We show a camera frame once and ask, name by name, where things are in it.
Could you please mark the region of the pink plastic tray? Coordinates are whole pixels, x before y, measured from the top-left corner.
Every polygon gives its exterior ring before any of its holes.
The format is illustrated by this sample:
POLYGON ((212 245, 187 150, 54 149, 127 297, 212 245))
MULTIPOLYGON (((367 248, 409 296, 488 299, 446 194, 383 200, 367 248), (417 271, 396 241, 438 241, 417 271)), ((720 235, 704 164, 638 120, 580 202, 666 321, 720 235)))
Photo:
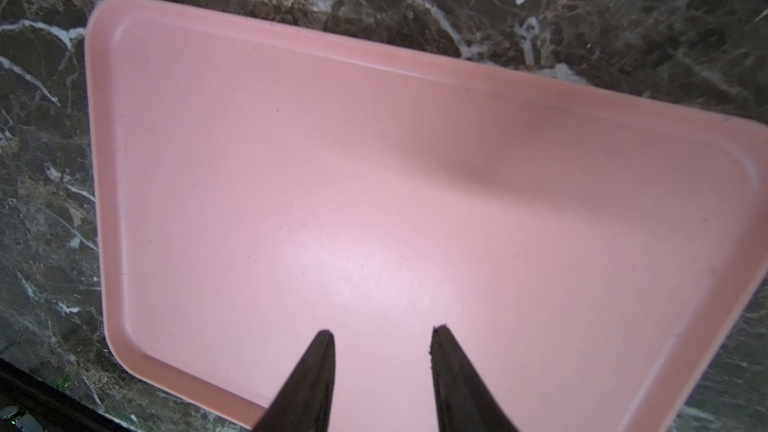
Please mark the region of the pink plastic tray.
POLYGON ((254 424, 433 431, 447 325, 524 431, 663 431, 767 271, 765 125, 157 0, 85 36, 105 335, 254 424))

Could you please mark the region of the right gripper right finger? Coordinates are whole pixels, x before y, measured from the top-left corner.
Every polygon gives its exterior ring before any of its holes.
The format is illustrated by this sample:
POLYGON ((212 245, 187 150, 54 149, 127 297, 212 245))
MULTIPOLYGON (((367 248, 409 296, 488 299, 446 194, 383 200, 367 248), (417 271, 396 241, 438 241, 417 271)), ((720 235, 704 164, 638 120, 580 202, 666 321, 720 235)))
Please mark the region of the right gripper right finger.
POLYGON ((433 329, 430 356, 440 432, 519 431, 446 325, 433 329))

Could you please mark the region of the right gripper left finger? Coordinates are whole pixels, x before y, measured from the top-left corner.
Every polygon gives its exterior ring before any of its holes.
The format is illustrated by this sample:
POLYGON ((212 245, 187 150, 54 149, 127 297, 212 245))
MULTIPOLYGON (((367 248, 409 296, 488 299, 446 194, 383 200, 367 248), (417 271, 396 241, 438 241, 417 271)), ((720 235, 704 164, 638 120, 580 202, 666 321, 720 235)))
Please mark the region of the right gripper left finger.
POLYGON ((321 330, 252 431, 327 431, 335 367, 334 336, 329 330, 321 330))

